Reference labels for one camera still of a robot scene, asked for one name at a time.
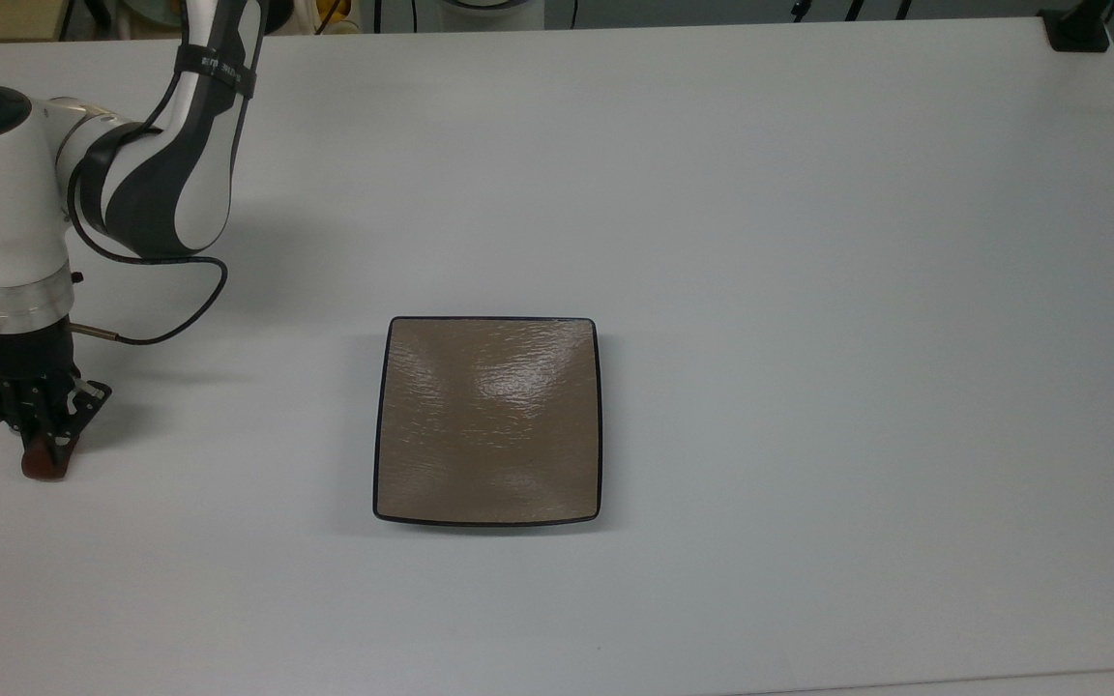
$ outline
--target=black cable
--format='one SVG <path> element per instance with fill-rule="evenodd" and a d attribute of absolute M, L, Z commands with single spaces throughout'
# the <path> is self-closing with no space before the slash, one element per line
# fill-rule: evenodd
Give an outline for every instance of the black cable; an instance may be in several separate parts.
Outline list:
<path fill-rule="evenodd" d="M 810 12 L 810 3 L 812 0 L 797 0 L 797 3 L 793 3 L 790 9 L 790 13 L 793 14 L 793 23 L 802 21 L 805 13 Z"/>
<path fill-rule="evenodd" d="M 332 19 L 333 13 L 338 11 L 338 4 L 341 4 L 341 0 L 333 0 L 333 3 L 329 4 L 329 12 L 326 12 L 326 16 L 321 19 L 321 26 L 317 27 L 317 33 L 315 35 L 321 36 L 324 31 L 324 27 L 329 26 L 329 19 Z"/>
<path fill-rule="evenodd" d="M 182 47 L 186 46 L 188 40 L 187 0 L 179 0 L 178 12 L 180 17 L 179 45 Z M 166 92 L 163 94 L 163 100 L 158 101 L 157 106 L 154 106 L 154 114 L 149 114 L 149 118 L 145 119 L 145 121 L 140 124 L 140 128 L 137 128 L 136 130 L 131 131 L 131 134 L 129 134 L 127 138 L 124 138 L 124 143 L 129 143 L 131 140 L 135 140 L 138 136 L 143 136 L 145 131 L 149 130 L 149 128 L 154 128 L 154 122 L 157 121 L 157 117 L 159 115 L 163 115 L 163 111 L 166 109 L 166 106 L 169 105 L 169 100 L 172 100 L 172 97 L 174 97 L 174 89 L 178 87 L 178 78 L 180 75 L 182 75 L 180 71 L 177 70 L 174 71 L 174 75 L 172 75 L 172 82 L 167 85 Z"/>
<path fill-rule="evenodd" d="M 71 176 L 67 182 L 67 212 L 71 217 L 71 225 L 76 228 L 76 234 L 80 235 L 85 244 L 88 244 L 90 249 L 97 252 L 101 256 L 105 256 L 110 261 L 118 261 L 120 264 L 131 264 L 134 266 L 172 266 L 179 264 L 209 264 L 216 266 L 222 273 L 222 276 L 217 278 L 217 286 L 213 288 L 213 292 L 208 294 L 208 300 L 201 304 L 201 308 L 197 312 L 192 313 L 192 316 L 187 321 L 180 323 L 180 325 L 175 326 L 172 331 L 167 331 L 164 334 L 156 335 L 154 339 L 128 339 L 127 335 L 119 335 L 113 333 L 114 340 L 119 343 L 127 343 L 128 345 L 154 345 L 164 341 L 169 341 L 174 336 L 186 331 L 195 321 L 204 316 L 204 312 L 207 312 L 212 307 L 213 303 L 216 302 L 217 296 L 222 295 L 222 288 L 226 286 L 226 276 L 231 274 L 229 269 L 226 268 L 226 264 L 222 259 L 214 259 L 213 256 L 183 256 L 174 257 L 174 259 L 134 259 L 131 256 L 124 256 L 120 254 L 115 254 L 115 252 L 109 252 L 102 249 L 102 247 L 92 242 L 89 238 L 88 232 L 85 232 L 85 226 L 80 224 L 80 213 L 79 208 L 76 206 L 76 186 L 79 185 L 80 170 L 84 165 L 76 165 L 75 170 L 71 170 Z"/>

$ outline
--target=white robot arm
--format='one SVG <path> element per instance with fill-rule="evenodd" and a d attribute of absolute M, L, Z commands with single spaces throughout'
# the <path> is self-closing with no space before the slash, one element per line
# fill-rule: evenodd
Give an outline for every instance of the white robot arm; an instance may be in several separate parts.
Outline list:
<path fill-rule="evenodd" d="M 71 356 L 68 220 L 78 216 L 143 259 L 216 242 L 267 3 L 186 2 L 163 128 L 0 87 L 0 422 L 21 435 L 31 479 L 65 476 L 79 432 L 110 393 L 81 380 Z M 66 209 L 70 186 L 75 210 Z"/>

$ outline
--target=black mount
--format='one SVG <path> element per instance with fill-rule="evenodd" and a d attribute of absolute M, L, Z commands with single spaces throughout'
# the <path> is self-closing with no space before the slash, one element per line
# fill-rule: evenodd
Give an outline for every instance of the black mount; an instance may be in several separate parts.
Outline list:
<path fill-rule="evenodd" d="M 1111 0 L 1082 0 L 1072 10 L 1038 10 L 1047 27 L 1047 40 L 1056 51 L 1104 53 L 1111 45 L 1103 11 Z"/>

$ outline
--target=square plate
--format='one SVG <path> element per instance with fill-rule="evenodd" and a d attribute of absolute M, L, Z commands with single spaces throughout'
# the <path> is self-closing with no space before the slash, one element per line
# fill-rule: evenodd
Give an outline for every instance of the square plate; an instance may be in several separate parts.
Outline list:
<path fill-rule="evenodd" d="M 600 362 L 585 318 L 397 317 L 372 511 L 405 523 L 573 523 L 600 511 Z"/>

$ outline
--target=velcro strap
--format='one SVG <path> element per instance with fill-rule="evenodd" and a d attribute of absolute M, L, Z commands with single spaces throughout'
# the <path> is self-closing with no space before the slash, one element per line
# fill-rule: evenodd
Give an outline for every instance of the velcro strap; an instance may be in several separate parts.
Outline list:
<path fill-rule="evenodd" d="M 223 61 L 217 51 L 207 46 L 179 46 L 178 53 L 174 57 L 174 71 L 209 76 L 243 94 L 245 99 L 251 99 L 256 89 L 256 73 L 253 73 L 252 68 L 243 62 Z"/>

